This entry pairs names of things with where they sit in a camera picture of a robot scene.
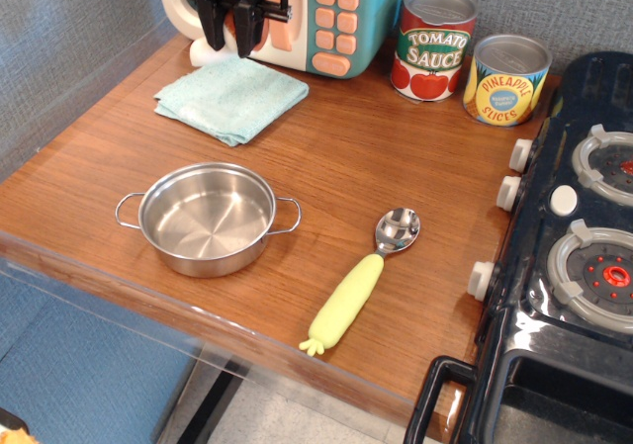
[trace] folded towel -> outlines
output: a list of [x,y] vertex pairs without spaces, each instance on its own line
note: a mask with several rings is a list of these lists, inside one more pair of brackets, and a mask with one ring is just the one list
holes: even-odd
[[154,98],[159,115],[235,146],[249,142],[307,95],[306,83],[232,56],[183,76]]

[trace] toy stove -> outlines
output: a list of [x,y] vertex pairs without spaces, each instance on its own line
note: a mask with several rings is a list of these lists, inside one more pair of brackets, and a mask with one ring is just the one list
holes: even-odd
[[633,55],[566,70],[539,136],[517,142],[497,263],[477,263],[477,363],[435,359],[407,430],[466,388],[451,442],[633,443]]

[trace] pineapple illustration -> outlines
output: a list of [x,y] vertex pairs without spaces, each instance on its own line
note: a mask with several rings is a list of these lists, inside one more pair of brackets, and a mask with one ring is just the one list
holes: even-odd
[[527,108],[525,108],[525,112],[516,120],[516,123],[520,125],[521,123],[525,123],[532,116],[532,112],[536,105],[538,104],[538,99],[541,96],[541,91],[543,90],[543,85],[545,85],[545,77],[547,72],[537,73],[533,77],[530,78],[530,82],[534,87],[534,93],[532,93],[532,101]]
[[468,84],[464,91],[464,107],[466,111],[476,118],[479,113],[477,111],[477,87],[480,82],[488,76],[488,71],[476,60],[471,64],[471,72],[468,77]]

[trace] wooden countertop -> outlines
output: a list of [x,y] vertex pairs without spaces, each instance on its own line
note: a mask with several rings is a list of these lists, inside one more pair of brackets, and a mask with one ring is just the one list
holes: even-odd
[[[482,305],[466,293],[471,268],[497,258],[509,214],[495,202],[513,175],[510,153],[538,133],[560,80],[549,77],[531,122],[486,126],[461,105],[465,77],[442,102],[402,97],[387,43],[351,80],[277,67],[309,83],[308,98],[231,148],[153,113],[153,95],[193,70],[188,47],[173,39],[0,185],[0,255],[406,425],[433,358],[474,359]],[[114,210],[125,194],[207,161],[256,171],[304,217],[243,270],[192,279],[119,226]],[[136,205],[122,211],[129,221]],[[374,251],[379,218],[400,206],[421,218],[417,242],[387,258],[336,347],[318,358],[300,352],[329,294]],[[281,203],[275,225],[295,216]]]

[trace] blue chair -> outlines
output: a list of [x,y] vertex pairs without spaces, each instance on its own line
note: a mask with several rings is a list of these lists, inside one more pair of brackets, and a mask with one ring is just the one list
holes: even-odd
[[[156,442],[198,342],[49,278],[23,282],[1,273],[0,407],[24,419],[45,444]],[[73,304],[50,295],[51,289],[65,290]],[[160,338],[86,311],[86,305]],[[165,345],[170,342],[178,348]]]

